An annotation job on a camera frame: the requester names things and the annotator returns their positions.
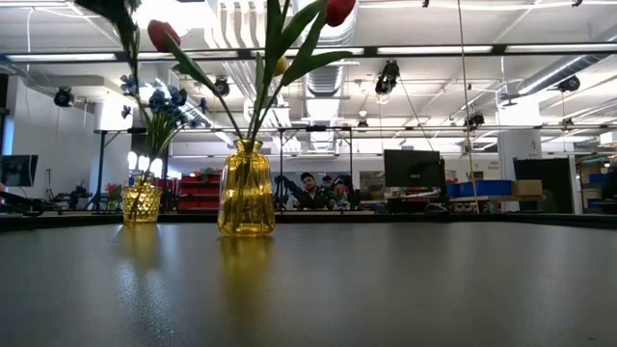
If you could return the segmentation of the pale yellow artificial tulip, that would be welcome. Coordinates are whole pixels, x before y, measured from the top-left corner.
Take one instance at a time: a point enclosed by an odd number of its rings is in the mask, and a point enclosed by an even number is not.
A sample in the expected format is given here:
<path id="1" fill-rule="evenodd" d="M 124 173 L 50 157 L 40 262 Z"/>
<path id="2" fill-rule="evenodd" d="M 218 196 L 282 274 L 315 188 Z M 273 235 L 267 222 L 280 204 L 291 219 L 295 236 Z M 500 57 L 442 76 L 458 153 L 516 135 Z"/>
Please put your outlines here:
<path id="1" fill-rule="evenodd" d="M 247 135 L 253 145 L 257 133 L 282 88 L 278 85 L 273 93 L 270 87 L 275 79 L 279 59 L 283 56 L 278 51 L 278 42 L 282 34 L 282 25 L 289 2 L 285 3 L 283 11 L 279 0 L 266 1 L 266 40 L 264 54 L 255 53 L 255 83 L 256 100 Z"/>

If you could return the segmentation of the blue artificial flower bunch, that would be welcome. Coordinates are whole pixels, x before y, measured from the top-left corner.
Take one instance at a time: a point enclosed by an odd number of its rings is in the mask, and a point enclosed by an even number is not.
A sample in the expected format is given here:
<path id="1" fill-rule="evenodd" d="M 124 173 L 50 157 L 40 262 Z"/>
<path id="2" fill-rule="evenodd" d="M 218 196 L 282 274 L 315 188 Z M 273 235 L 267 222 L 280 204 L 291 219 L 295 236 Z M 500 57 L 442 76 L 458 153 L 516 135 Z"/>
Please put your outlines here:
<path id="1" fill-rule="evenodd" d="M 121 76 L 121 90 L 137 103 L 138 115 L 146 130 L 145 157 L 150 162 L 141 169 L 139 179 L 135 179 L 135 186 L 144 190 L 148 185 L 152 161 L 166 151 L 174 136 L 185 128 L 204 127 L 206 120 L 200 115 L 191 115 L 195 107 L 188 105 L 184 89 L 163 85 L 154 88 L 148 101 L 144 102 L 140 96 L 140 83 L 136 76 L 130 74 Z"/>

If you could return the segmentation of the red artificial tulip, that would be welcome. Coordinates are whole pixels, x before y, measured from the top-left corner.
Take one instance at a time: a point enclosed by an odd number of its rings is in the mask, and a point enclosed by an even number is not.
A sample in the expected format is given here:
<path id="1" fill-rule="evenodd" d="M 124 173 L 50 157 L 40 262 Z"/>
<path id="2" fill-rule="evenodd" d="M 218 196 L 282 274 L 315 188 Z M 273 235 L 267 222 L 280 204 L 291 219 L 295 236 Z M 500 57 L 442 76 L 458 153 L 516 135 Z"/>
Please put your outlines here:
<path id="1" fill-rule="evenodd" d="M 330 63 L 351 57 L 350 51 L 333 51 L 316 54 L 320 34 L 324 27 L 338 27 L 356 6 L 356 0 L 313 0 L 296 12 L 290 20 L 284 16 L 278 51 L 286 58 L 288 66 L 282 76 L 282 88 L 304 75 Z M 273 80 L 270 93 L 278 82 Z"/>
<path id="2" fill-rule="evenodd" d="M 171 53 L 177 60 L 177 65 L 179 66 L 179 71 L 181 73 L 188 74 L 197 82 L 202 83 L 215 95 L 227 113 L 236 136 L 239 139 L 243 139 L 240 127 L 238 126 L 232 112 L 224 101 L 224 98 L 218 88 L 207 77 L 201 67 L 181 49 L 181 39 L 171 24 L 153 19 L 149 22 L 147 31 L 152 45 L 158 52 Z"/>

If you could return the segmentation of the long-stemmed dark artificial tulip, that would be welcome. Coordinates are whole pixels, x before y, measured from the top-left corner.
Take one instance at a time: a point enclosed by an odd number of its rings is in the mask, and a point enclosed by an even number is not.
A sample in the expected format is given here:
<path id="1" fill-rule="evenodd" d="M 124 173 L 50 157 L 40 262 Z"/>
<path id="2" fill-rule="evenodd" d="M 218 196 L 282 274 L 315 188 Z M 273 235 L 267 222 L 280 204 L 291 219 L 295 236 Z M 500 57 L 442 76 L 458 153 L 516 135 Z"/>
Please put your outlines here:
<path id="1" fill-rule="evenodd" d="M 74 0 L 74 3 L 92 13 L 107 19 L 120 37 L 123 57 L 128 63 L 130 74 L 122 77 L 121 89 L 131 97 L 145 120 L 146 111 L 142 105 L 139 91 L 138 54 L 140 50 L 140 29 L 133 19 L 133 13 L 141 5 L 141 0 Z"/>

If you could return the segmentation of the tall amber glass vase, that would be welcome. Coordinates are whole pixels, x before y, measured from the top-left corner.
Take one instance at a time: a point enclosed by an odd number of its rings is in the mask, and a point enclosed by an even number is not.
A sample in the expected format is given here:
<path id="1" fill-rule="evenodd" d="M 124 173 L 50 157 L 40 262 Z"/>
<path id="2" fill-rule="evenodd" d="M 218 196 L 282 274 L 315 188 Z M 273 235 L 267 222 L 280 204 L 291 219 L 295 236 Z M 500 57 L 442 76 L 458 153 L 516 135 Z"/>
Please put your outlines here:
<path id="1" fill-rule="evenodd" d="M 217 227 L 229 237 L 270 235 L 276 227 L 271 165 L 261 141 L 236 140 L 224 164 Z"/>

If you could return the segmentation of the small amber glass vase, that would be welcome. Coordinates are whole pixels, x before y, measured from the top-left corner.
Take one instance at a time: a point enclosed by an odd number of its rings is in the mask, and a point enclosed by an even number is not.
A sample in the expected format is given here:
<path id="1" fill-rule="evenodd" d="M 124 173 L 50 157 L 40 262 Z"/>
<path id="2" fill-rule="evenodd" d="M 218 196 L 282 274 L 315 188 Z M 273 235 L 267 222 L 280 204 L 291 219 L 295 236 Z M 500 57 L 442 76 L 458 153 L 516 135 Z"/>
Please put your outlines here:
<path id="1" fill-rule="evenodd" d="M 153 185 L 152 176 L 140 175 L 132 186 L 122 189 L 122 214 L 126 225 L 156 223 L 162 189 Z"/>

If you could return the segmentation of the seated person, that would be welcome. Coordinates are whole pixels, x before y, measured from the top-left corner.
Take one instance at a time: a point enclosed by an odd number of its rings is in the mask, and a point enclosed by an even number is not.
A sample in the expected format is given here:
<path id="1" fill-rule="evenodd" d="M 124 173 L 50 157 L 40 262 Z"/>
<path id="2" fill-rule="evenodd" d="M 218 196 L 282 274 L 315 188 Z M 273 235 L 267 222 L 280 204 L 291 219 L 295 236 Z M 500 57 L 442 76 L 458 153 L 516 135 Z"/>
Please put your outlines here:
<path id="1" fill-rule="evenodd" d="M 295 198 L 293 206 L 297 209 L 307 210 L 332 210 L 335 207 L 335 201 L 331 191 L 320 188 L 314 176 L 311 173 L 302 173 L 300 175 L 303 187 L 297 186 L 294 182 L 289 182 L 288 190 Z"/>

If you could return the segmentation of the black computer monitor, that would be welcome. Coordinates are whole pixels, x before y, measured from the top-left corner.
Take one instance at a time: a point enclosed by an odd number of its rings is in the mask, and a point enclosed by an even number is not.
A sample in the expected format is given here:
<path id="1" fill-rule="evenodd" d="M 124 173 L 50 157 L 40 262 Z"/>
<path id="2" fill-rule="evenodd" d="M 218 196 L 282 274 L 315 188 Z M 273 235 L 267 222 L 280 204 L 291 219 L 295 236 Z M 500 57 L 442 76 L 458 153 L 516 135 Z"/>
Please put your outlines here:
<path id="1" fill-rule="evenodd" d="M 386 149 L 385 183 L 398 188 L 443 188 L 444 161 L 438 151 Z"/>

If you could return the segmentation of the bright yellow artificial tulip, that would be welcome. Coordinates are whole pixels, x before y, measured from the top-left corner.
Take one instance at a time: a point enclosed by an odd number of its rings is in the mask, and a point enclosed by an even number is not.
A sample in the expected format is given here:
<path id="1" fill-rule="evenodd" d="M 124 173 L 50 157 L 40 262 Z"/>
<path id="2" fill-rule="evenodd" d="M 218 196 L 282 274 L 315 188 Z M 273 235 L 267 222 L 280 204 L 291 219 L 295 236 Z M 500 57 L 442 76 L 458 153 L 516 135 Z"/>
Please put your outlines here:
<path id="1" fill-rule="evenodd" d="M 287 60 L 284 56 L 281 56 L 276 63 L 275 66 L 275 70 L 274 70 L 274 74 L 273 74 L 273 79 L 275 82 L 278 82 L 277 87 L 274 89 L 274 92 L 271 95 L 267 96 L 267 100 L 263 101 L 263 105 L 260 107 L 260 111 L 259 111 L 259 118 L 256 120 L 255 126 L 253 128 L 252 131 L 252 140 L 254 141 L 256 139 L 257 133 L 259 132 L 261 125 L 263 124 L 263 122 L 265 121 L 265 119 L 267 118 L 267 115 L 270 111 L 270 109 L 275 105 L 275 102 L 277 101 L 277 98 L 279 96 L 279 93 L 282 89 L 282 76 L 285 73 L 285 71 L 287 70 Z"/>

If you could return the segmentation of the large blue plastic bin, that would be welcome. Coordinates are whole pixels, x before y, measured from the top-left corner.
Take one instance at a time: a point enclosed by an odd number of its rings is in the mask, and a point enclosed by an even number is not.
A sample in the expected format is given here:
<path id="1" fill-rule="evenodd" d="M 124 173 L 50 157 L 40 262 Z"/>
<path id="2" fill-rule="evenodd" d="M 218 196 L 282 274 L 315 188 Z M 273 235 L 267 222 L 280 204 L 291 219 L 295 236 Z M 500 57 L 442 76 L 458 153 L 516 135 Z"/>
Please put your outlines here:
<path id="1" fill-rule="evenodd" d="M 511 196 L 511 180 L 477 180 L 475 183 L 465 182 L 460 184 L 459 195 L 461 197 L 488 197 L 488 196 Z"/>

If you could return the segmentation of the large black panel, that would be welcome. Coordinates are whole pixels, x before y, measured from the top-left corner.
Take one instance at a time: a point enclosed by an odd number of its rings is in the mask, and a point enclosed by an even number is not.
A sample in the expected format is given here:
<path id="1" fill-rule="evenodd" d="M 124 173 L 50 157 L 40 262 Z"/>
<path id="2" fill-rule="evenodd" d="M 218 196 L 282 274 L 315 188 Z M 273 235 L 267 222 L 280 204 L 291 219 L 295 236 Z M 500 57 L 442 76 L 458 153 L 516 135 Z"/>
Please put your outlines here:
<path id="1" fill-rule="evenodd" d="M 570 162 L 566 158 L 524 159 L 513 161 L 518 180 L 540 180 L 544 200 L 538 209 L 548 213 L 573 214 L 573 184 Z"/>

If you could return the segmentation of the black background machine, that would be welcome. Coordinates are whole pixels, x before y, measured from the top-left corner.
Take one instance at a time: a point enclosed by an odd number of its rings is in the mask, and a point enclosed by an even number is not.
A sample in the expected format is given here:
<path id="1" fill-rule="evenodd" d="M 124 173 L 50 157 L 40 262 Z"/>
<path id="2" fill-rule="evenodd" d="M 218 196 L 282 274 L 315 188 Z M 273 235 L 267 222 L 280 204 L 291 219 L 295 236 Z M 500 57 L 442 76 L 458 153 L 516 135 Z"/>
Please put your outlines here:
<path id="1" fill-rule="evenodd" d="M 92 197 L 93 194 L 89 193 L 84 186 L 77 185 L 69 193 L 57 194 L 52 202 L 59 210 L 84 210 Z"/>

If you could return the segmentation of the dark side monitor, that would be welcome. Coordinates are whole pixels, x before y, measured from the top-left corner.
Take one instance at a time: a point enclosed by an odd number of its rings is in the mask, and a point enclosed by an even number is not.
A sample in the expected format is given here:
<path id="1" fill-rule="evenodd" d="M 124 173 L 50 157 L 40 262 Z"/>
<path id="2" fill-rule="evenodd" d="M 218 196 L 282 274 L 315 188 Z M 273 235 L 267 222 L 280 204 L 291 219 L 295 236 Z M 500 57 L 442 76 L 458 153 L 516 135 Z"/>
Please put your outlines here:
<path id="1" fill-rule="evenodd" d="M 0 156 L 0 183 L 9 187 L 32 187 L 38 159 L 37 155 Z"/>

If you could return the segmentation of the black metal stand frame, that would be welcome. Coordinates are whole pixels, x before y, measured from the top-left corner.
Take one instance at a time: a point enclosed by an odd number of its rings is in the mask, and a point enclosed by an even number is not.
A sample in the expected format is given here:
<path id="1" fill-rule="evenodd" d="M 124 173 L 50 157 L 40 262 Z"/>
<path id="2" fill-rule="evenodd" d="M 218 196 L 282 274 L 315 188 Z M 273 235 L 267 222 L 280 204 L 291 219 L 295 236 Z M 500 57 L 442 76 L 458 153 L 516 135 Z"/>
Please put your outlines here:
<path id="1" fill-rule="evenodd" d="M 96 192 L 92 199 L 93 211 L 95 213 L 100 212 L 100 200 L 101 200 L 101 188 L 102 188 L 102 178 L 103 178 L 103 166 L 104 166 L 104 155 L 105 148 L 109 146 L 121 133 L 120 130 L 99 130 L 100 134 L 100 143 L 99 143 L 99 156 L 98 156 L 98 167 L 97 167 L 97 182 L 96 182 Z"/>

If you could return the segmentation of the silver ventilation duct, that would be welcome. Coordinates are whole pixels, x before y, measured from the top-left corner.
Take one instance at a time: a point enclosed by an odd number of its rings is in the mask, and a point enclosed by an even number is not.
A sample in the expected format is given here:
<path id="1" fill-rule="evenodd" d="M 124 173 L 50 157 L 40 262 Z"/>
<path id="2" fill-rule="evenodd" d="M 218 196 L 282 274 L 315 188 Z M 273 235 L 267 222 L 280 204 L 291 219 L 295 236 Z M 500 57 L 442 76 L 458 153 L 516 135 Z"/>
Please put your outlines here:
<path id="1" fill-rule="evenodd" d="M 529 95 L 538 93 L 539 91 L 568 79 L 608 57 L 610 57 L 610 54 L 604 53 L 566 56 L 561 58 L 524 79 L 517 87 L 517 94 Z"/>

